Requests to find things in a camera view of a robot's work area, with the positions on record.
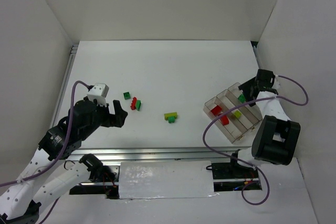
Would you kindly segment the red lego stepped brick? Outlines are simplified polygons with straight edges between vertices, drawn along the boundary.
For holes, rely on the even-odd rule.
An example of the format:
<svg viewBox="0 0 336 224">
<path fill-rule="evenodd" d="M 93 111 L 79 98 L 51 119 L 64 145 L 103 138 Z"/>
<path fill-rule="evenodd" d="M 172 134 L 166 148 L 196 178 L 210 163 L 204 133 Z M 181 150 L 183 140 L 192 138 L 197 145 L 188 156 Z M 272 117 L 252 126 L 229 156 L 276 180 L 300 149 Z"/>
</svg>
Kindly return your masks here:
<svg viewBox="0 0 336 224">
<path fill-rule="evenodd" d="M 137 98 L 133 97 L 133 99 L 131 101 L 131 105 L 130 105 L 131 110 L 135 110 L 136 109 L 136 104 L 137 104 Z"/>
</svg>

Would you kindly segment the small green square lego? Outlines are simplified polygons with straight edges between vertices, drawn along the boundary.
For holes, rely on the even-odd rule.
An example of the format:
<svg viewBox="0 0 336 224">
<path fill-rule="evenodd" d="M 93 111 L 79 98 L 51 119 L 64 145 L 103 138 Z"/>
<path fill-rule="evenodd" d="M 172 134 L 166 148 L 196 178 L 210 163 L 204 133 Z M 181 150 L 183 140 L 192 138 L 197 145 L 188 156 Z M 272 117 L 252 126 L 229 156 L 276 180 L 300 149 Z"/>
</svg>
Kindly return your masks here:
<svg viewBox="0 0 336 224">
<path fill-rule="evenodd" d="M 125 92 L 125 93 L 123 93 L 123 97 L 124 97 L 125 100 L 129 100 L 129 99 L 131 99 L 131 94 L 130 94 L 130 92 Z"/>
</svg>

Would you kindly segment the yellow-green small lego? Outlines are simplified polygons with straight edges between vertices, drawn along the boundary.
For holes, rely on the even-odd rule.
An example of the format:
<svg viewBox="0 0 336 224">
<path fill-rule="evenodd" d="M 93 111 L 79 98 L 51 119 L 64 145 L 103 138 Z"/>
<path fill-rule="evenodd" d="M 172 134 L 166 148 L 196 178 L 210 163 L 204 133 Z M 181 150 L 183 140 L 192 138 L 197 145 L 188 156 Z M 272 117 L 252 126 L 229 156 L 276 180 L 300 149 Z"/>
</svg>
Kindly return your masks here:
<svg viewBox="0 0 336 224">
<path fill-rule="evenodd" d="M 241 113 L 240 113 L 238 110 L 236 110 L 236 111 L 233 113 L 233 115 L 234 115 L 237 119 L 241 117 Z"/>
</svg>

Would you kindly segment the yellow-green long lego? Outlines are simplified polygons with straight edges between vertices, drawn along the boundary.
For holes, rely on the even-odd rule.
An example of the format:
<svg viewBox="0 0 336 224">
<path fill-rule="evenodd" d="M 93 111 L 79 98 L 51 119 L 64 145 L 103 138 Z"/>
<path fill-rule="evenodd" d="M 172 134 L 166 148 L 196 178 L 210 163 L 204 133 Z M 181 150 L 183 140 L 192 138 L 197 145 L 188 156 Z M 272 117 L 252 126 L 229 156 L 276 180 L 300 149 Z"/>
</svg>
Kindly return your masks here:
<svg viewBox="0 0 336 224">
<path fill-rule="evenodd" d="M 176 112 L 164 113 L 164 119 L 167 121 L 169 118 L 177 119 L 178 114 Z"/>
</svg>

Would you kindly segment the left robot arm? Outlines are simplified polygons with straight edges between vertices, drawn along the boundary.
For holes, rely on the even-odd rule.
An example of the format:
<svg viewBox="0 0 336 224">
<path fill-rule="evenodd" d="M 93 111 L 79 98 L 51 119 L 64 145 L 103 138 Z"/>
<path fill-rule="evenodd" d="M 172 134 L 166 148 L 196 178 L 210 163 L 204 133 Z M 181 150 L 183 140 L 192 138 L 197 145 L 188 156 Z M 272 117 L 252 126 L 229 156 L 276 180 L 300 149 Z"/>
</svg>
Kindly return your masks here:
<svg viewBox="0 0 336 224">
<path fill-rule="evenodd" d="M 1 195 L 1 223 L 36 223 L 40 214 L 75 185 L 85 181 L 115 181 L 115 173 L 93 154 L 85 154 L 73 167 L 48 182 L 57 162 L 67 159 L 99 127 L 123 127 L 128 113 L 120 101 L 108 105 L 83 99 L 69 109 L 68 116 L 49 129 L 39 142 L 33 158 Z"/>
</svg>

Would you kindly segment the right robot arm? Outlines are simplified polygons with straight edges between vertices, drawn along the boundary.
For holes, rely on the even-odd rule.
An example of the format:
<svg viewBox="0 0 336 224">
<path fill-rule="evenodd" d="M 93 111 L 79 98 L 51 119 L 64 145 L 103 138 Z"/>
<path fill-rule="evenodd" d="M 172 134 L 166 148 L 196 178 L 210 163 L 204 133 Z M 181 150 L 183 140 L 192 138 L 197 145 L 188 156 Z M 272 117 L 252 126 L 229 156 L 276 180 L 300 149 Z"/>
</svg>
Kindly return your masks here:
<svg viewBox="0 0 336 224">
<path fill-rule="evenodd" d="M 258 107 L 262 121 L 252 146 L 231 155 L 232 165 L 256 167 L 291 163 L 301 126 L 284 112 L 275 83 L 276 75 L 272 71 L 259 69 L 255 77 L 238 87 L 248 105 Z"/>
</svg>

